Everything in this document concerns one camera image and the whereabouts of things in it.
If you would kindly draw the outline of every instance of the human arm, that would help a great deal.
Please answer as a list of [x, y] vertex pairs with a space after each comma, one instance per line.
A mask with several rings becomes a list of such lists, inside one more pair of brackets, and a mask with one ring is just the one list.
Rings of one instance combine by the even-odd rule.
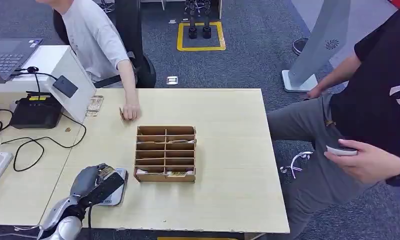
[[362, 183], [374, 184], [400, 174], [400, 157], [359, 141], [340, 139], [339, 143], [356, 149], [357, 155], [337, 156], [328, 151], [324, 155]]
[[127, 51], [121, 38], [114, 28], [107, 24], [99, 28], [96, 36], [97, 43], [109, 59], [110, 63], [118, 70], [125, 90], [125, 104], [123, 105], [123, 117], [125, 120], [133, 120], [140, 116], [140, 103], [136, 91], [136, 79]]
[[318, 83], [312, 90], [307, 93], [307, 97], [314, 99], [319, 97], [323, 91], [348, 81], [361, 65], [356, 54], [346, 58], [340, 63], [330, 74]]
[[123, 116], [126, 120], [136, 119], [140, 116], [140, 103], [136, 91], [135, 74], [133, 65], [129, 60], [122, 60], [117, 64], [117, 70], [125, 89], [125, 105], [123, 106]]

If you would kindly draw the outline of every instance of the cardboard divider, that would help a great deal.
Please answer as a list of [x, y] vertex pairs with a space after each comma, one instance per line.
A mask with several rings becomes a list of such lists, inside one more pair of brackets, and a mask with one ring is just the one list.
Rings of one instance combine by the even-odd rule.
[[139, 182], [193, 183], [196, 144], [193, 126], [139, 126], [134, 177]]

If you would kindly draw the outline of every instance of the wooden table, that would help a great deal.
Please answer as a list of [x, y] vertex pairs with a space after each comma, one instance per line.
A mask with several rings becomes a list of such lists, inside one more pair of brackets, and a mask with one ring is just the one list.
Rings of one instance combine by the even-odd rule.
[[[15, 100], [25, 97], [24, 93], [0, 93], [0, 108], [9, 109]], [[10, 113], [0, 112], [0, 120], [8, 123]], [[81, 126], [62, 117], [53, 129], [23, 129], [9, 127], [1, 132], [3, 142], [21, 137], [51, 137], [65, 146], [71, 146]], [[10, 152], [13, 156], [22, 143], [16, 141], [0, 146], [0, 152]], [[0, 225], [37, 225], [44, 214], [60, 173], [71, 152], [50, 140], [41, 140], [45, 153], [31, 169], [23, 172], [13, 170], [13, 160], [0, 178]], [[16, 162], [16, 168], [23, 169], [36, 161], [42, 149], [36, 143], [22, 147]]]
[[[119, 206], [93, 208], [93, 228], [290, 231], [260, 89], [138, 92], [141, 117], [125, 124], [119, 116], [124, 90], [97, 91], [104, 96], [101, 111], [85, 119], [86, 137], [72, 149], [48, 211], [69, 195], [83, 168], [106, 163], [127, 169], [129, 177]], [[141, 125], [196, 127], [195, 183], [139, 183], [132, 176], [136, 129]]]

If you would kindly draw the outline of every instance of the table leg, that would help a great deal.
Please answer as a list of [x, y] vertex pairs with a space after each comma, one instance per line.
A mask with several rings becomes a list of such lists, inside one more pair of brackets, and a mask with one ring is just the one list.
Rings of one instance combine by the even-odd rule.
[[244, 240], [255, 240], [257, 238], [262, 237], [263, 235], [265, 235], [265, 233], [245, 232]]

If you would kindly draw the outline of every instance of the person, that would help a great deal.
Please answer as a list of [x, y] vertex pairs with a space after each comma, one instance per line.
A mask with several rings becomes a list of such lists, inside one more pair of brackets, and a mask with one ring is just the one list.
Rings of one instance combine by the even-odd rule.
[[60, 13], [68, 42], [93, 82], [120, 75], [125, 89], [124, 118], [132, 120], [140, 116], [133, 66], [106, 13], [93, 0], [36, 1]]
[[[348, 82], [338, 94], [325, 90]], [[292, 240], [312, 215], [341, 205], [386, 180], [400, 186], [400, 10], [354, 46], [346, 58], [309, 93], [309, 100], [267, 114], [273, 140], [314, 144], [296, 179], [283, 186]], [[357, 150], [336, 156], [328, 146]]]

